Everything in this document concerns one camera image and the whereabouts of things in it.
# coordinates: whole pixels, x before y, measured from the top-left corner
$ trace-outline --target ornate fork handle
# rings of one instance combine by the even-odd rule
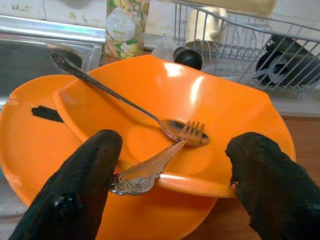
[[[127,171],[113,175],[109,182],[110,192],[118,195],[138,195],[150,191],[155,184],[155,179],[186,143],[185,139],[178,141],[148,160],[130,167]]]

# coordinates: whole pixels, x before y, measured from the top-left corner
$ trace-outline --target wire dish rack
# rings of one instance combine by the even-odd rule
[[[194,26],[191,48],[202,56],[202,71],[261,90],[295,90],[297,97],[320,90],[319,29],[230,10],[222,16],[200,4],[172,1],[174,39],[185,45],[188,25]],[[188,22],[190,14],[196,17]],[[218,34],[208,40],[213,17]]]

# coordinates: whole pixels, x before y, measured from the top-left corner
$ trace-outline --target orange bowl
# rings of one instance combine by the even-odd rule
[[[160,176],[158,186],[233,197],[231,163],[225,150],[231,138],[245,132],[273,139],[295,161],[290,133],[268,95],[260,90],[151,55],[114,62],[89,74],[160,119],[204,123],[209,144],[183,148]],[[122,135],[119,167],[143,162],[173,143],[153,119],[80,79],[57,90],[53,101],[82,141],[106,128]]]

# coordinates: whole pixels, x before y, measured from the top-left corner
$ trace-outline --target sink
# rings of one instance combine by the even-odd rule
[[[68,58],[88,72],[99,67],[102,46],[60,39],[0,34],[0,111],[10,93],[37,77],[69,74],[55,66],[50,54]]]

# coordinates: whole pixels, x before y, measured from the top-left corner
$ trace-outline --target orange plate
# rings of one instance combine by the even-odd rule
[[[0,164],[11,187],[27,205],[82,143],[64,123],[31,113],[31,108],[39,105],[55,108],[53,91],[73,79],[68,75],[34,79],[10,95],[0,114]],[[157,186],[139,196],[110,193],[97,239],[178,240],[206,218],[216,200]]]

